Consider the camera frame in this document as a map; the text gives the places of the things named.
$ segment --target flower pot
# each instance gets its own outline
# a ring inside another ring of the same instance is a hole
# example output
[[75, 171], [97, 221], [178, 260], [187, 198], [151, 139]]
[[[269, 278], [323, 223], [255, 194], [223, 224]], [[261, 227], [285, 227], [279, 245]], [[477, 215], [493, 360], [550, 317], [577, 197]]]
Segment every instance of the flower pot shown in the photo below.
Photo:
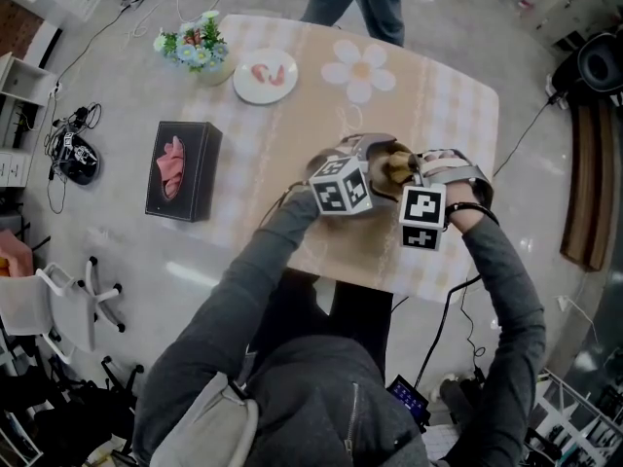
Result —
[[197, 73], [198, 83], [204, 87], [216, 87], [232, 76], [237, 65], [237, 58], [233, 54], [227, 54], [218, 71], [208, 71], [206, 68]]

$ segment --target white chair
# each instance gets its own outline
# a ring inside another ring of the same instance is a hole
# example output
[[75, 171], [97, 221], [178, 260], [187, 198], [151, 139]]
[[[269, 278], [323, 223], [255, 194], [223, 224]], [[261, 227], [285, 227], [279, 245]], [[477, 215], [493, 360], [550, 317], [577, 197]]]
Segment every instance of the white chair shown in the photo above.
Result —
[[[93, 267], [97, 259], [89, 258], [85, 280], [76, 280], [56, 263], [37, 269], [27, 277], [0, 277], [0, 316], [7, 334], [12, 336], [41, 335], [60, 360], [69, 364], [76, 347], [86, 352], [94, 349], [94, 322], [102, 319], [118, 332], [126, 327], [120, 323], [105, 301], [116, 298], [122, 286], [101, 294], [93, 289]], [[68, 353], [58, 346], [66, 336], [73, 344]]]

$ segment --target black tissue box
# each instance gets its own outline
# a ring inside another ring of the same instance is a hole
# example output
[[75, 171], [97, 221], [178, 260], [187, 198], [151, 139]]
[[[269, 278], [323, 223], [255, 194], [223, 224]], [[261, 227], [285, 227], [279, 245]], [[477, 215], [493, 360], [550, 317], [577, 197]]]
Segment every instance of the black tissue box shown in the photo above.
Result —
[[[177, 194], [167, 198], [156, 160], [165, 154], [165, 144], [172, 143], [173, 136], [184, 147], [184, 170]], [[187, 222], [207, 219], [222, 138], [223, 133], [211, 123], [161, 121], [149, 170], [145, 214]]]

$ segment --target wooden table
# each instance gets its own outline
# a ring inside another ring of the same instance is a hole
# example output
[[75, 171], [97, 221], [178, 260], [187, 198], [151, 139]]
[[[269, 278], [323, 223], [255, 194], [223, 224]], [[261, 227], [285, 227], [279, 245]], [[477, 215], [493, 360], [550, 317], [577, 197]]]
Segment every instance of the wooden table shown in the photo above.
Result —
[[[497, 140], [497, 95], [443, 64], [366, 36], [298, 21], [227, 16], [221, 30], [243, 54], [271, 47], [291, 54], [299, 82], [269, 106], [242, 102], [232, 80], [189, 90], [184, 121], [224, 133], [212, 216], [201, 235], [240, 250], [262, 216], [319, 150], [361, 132], [396, 136], [416, 152], [458, 148], [488, 176]], [[441, 249], [399, 247], [397, 208], [359, 219], [318, 220], [290, 266], [388, 292], [444, 302], [468, 274], [457, 231]]]

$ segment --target black wristband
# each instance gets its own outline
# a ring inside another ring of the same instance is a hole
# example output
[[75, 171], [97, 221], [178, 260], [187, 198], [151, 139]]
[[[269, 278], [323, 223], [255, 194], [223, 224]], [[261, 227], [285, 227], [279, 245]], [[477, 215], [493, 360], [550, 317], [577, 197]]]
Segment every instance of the black wristband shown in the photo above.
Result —
[[477, 202], [456, 202], [446, 207], [446, 224], [444, 226], [444, 231], [447, 230], [450, 225], [450, 215], [456, 211], [461, 211], [462, 209], [474, 209], [476, 211], [480, 211], [484, 215], [489, 216], [497, 225], [499, 225], [499, 221], [491, 209], [485, 207], [484, 205], [478, 204]]

